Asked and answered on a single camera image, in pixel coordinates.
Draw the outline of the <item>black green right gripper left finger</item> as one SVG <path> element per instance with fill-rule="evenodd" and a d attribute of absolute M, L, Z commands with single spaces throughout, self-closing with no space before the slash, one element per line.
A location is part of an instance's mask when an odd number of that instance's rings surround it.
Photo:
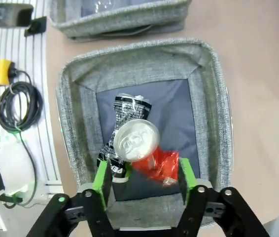
<path fill-rule="evenodd" d="M 113 237 L 114 229 L 106 214 L 112 185 L 108 161 L 100 162 L 92 187 L 69 197 L 55 194 L 27 236 L 68 237 L 79 222 L 87 221 L 93 237 Z"/>

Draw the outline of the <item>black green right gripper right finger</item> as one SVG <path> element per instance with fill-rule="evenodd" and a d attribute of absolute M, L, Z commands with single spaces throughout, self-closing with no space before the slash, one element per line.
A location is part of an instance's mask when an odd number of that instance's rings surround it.
<path fill-rule="evenodd" d="M 177 237 L 198 235 L 204 217 L 211 217 L 227 237 L 268 237 L 269 234 L 237 189 L 217 192 L 198 184 L 190 162 L 178 162 L 178 183 L 185 209 L 175 229 Z"/>

